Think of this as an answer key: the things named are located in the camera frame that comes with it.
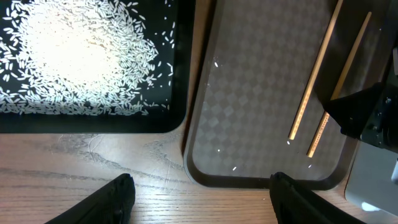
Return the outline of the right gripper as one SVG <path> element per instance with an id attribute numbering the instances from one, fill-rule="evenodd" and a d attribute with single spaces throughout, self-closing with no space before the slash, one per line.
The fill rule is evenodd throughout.
<path id="1" fill-rule="evenodd" d="M 342 134 L 397 153 L 397 47 L 391 57 L 382 83 L 322 105 Z"/>

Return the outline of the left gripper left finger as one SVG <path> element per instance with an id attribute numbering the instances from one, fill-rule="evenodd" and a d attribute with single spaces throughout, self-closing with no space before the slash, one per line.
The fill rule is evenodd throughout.
<path id="1" fill-rule="evenodd" d="M 129 224 L 136 189 L 124 173 L 46 224 Z"/>

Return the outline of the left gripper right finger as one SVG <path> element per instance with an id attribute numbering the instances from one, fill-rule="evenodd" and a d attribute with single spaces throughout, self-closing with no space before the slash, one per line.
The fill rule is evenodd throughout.
<path id="1" fill-rule="evenodd" d="M 283 172 L 271 175 L 269 194 L 279 224 L 362 224 Z"/>

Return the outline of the wooden chopstick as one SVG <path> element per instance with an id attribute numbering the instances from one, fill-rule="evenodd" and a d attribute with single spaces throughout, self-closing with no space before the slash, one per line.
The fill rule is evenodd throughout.
<path id="1" fill-rule="evenodd" d="M 324 38 L 322 40 L 322 44 L 320 46 L 320 50 L 318 52 L 312 72 L 310 74 L 307 85 L 305 87 L 305 91 L 303 93 L 302 99 L 300 100 L 300 104 L 299 104 L 298 110 L 296 112 L 294 122 L 292 124 L 292 127 L 291 127 L 289 135 L 288 135 L 288 139 L 291 141 L 293 141 L 295 139 L 296 133 L 299 129 L 302 117 L 303 117 L 305 109 L 307 107 L 307 103 L 310 99 L 310 95 L 313 90 L 313 86 L 317 79 L 317 75 L 319 73 L 323 58 L 325 56 L 328 44 L 330 42 L 331 35 L 333 33 L 333 29 L 335 28 L 335 24 L 336 24 L 338 14 L 340 12 L 342 4 L 343 4 L 343 0 L 338 0 L 338 2 L 336 3 L 335 9 L 333 11 L 333 14 L 331 16 L 331 19 L 329 21 L 325 36 L 324 36 Z"/>
<path id="2" fill-rule="evenodd" d="M 354 44 L 353 44 L 353 46 L 351 48 L 351 51 L 350 51 L 350 53 L 348 55 L 348 58 L 347 58 L 347 60 L 345 62 L 345 65 L 344 65 L 344 67 L 343 67 L 343 69 L 341 71 L 341 74 L 340 74 L 339 79 L 337 81 L 337 84 L 336 84 L 336 86 L 335 86 L 335 88 L 333 90 L 333 93 L 332 93 L 332 96 L 331 96 L 330 100 L 335 100 L 340 95 L 341 89 L 342 89 L 343 84 L 344 84 L 344 82 L 346 80 L 348 72 L 349 72 L 349 70 L 350 70 L 350 68 L 352 66 L 353 60 L 355 58 L 355 55 L 356 55 L 356 53 L 357 53 L 357 51 L 359 49 L 359 45 L 360 45 L 361 40 L 362 40 L 362 38 L 364 36 L 364 33 L 366 31 L 366 28 L 368 26 L 368 23 L 370 21 L 371 16 L 372 16 L 372 12 L 368 12 L 367 15 L 366 15 L 366 18 L 364 19 L 364 22 L 363 22 L 363 24 L 362 24 L 362 26 L 361 26 L 361 28 L 360 28 L 360 30 L 358 32 L 358 35 L 357 35 L 357 37 L 355 39 L 355 42 L 354 42 Z M 314 137 L 312 139 L 311 145 L 308 148 L 308 151 L 307 151 L 307 156 L 308 157 L 313 157 L 313 155 L 314 155 L 314 153 L 316 151 L 316 148 L 318 146 L 318 143 L 319 143 L 319 141 L 320 141 L 320 139 L 322 137 L 323 131 L 324 131 L 326 125 L 327 125 L 329 117 L 330 117 L 330 115 L 326 111 L 324 111 L 323 116 L 322 116 L 322 118 L 320 120 L 320 123 L 318 125 L 318 128 L 316 130 L 316 133 L 315 133 L 315 135 L 314 135 Z"/>

